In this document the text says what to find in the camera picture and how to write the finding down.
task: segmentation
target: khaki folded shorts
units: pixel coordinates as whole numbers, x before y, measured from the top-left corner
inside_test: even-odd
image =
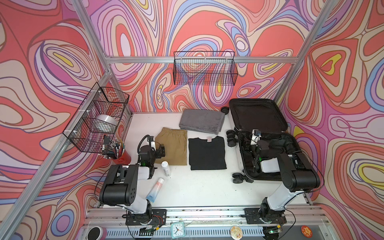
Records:
[[[167,161],[169,165],[187,165],[187,131],[163,127],[155,141],[164,144],[166,156],[155,163]]]

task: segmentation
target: elastic waistband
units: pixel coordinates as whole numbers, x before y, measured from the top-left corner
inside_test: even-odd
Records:
[[[171,133],[171,134],[174,134],[174,135],[179,135],[179,136],[182,136],[182,137],[186,137],[187,136],[187,131],[183,130],[183,129],[170,129],[170,128],[167,128],[167,127],[163,127],[161,132],[167,132],[167,133]]]

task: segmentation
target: white tabletop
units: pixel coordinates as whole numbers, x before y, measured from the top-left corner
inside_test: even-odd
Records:
[[[136,113],[133,114],[127,137],[126,151],[137,162],[137,145],[147,134],[156,137],[163,127],[180,129],[181,113]],[[230,129],[228,116],[225,116],[219,136],[227,141],[225,132]],[[188,138],[215,137],[214,134],[188,131]],[[254,181],[234,184],[232,174],[240,172],[235,147],[225,145],[226,170],[191,170],[190,166],[170,166],[171,176],[166,177],[160,164],[152,179],[137,182],[137,194],[146,198],[159,177],[165,182],[153,207],[198,207],[198,206],[235,206],[260,205],[265,197],[271,195],[281,182]],[[295,197],[291,204],[305,204],[303,195]]]

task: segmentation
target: tube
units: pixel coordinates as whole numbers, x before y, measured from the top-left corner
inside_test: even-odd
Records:
[[[147,199],[151,202],[155,202],[157,195],[159,194],[161,186],[163,186],[164,179],[159,177],[156,184],[153,186],[152,190],[148,193]]]
[[[164,174],[166,175],[166,177],[169,177],[170,176],[170,167],[169,167],[168,162],[163,161],[161,163],[161,166],[163,167],[163,171],[164,171]]]

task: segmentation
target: alarm clock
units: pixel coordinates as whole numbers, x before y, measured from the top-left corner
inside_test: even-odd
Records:
[[[170,229],[172,238],[179,238],[185,236],[184,222],[173,223],[171,224]]]

